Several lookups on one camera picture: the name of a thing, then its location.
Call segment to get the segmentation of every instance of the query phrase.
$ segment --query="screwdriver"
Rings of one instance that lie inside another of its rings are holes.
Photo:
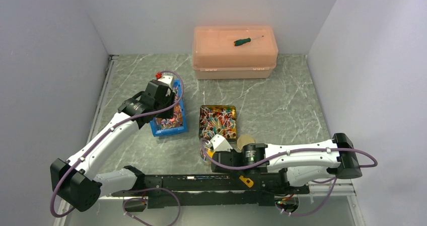
[[[258,39],[258,38],[261,38],[261,37],[264,37],[264,36],[257,36],[257,37],[252,38],[252,39],[251,38],[240,39],[240,40],[237,40],[237,41],[234,42],[234,46],[241,46],[241,45],[243,45],[245,43],[251,42],[251,40],[255,40],[255,39]]]

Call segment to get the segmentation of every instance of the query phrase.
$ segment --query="white wall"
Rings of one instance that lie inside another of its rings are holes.
[[[354,180],[367,225],[427,221],[426,48],[427,0],[337,0],[310,50],[329,131],[379,161]]]
[[[88,137],[108,54],[79,0],[0,0],[0,224],[51,225],[49,166]]]
[[[268,24],[281,53],[308,53],[336,0],[82,0],[110,54],[190,53],[200,25]]]

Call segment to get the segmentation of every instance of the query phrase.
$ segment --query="blue tray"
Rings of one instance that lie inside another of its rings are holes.
[[[175,80],[172,87],[176,87],[176,86],[178,87],[178,96],[180,97],[182,94],[182,91],[181,91],[181,85],[179,84],[179,80]],[[153,132],[154,137],[188,132],[187,121],[185,120],[183,100],[179,101],[179,105],[181,107],[181,113],[182,113],[182,126],[170,128],[170,129],[160,129],[160,125],[157,124],[157,120],[156,118],[154,118],[152,121],[150,121],[151,131]]]

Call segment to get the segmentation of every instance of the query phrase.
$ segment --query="toolbox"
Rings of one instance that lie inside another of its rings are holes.
[[[235,41],[258,38],[243,45]],[[197,79],[267,78],[276,67],[277,44],[270,26],[203,26],[194,29]]]

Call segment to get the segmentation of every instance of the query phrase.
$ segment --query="marble tabletop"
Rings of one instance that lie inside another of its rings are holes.
[[[188,54],[119,56],[100,128],[124,100],[144,90],[158,71],[170,69],[184,81],[188,132],[153,137],[145,125],[116,150],[100,173],[127,165],[145,174],[211,173],[199,155],[199,109],[204,104],[235,106],[238,135],[249,134],[256,142],[302,144],[329,139],[305,55],[280,54],[267,79],[197,80],[191,64]]]

